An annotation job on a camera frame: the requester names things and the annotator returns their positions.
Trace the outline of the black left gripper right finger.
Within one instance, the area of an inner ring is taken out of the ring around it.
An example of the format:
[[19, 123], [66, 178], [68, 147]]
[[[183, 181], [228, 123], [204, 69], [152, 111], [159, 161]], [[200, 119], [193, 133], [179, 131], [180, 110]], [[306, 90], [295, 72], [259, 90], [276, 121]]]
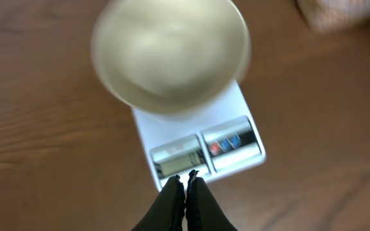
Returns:
[[189, 173], [186, 193], [188, 231], [237, 231], [227, 219], [198, 171]]

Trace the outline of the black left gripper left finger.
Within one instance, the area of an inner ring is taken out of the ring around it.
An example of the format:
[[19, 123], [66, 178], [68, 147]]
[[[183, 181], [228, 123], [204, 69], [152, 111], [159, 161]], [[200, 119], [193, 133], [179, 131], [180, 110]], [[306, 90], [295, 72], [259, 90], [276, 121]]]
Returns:
[[180, 176], [168, 179], [148, 212], [132, 231], [182, 231], [185, 216], [184, 185]]

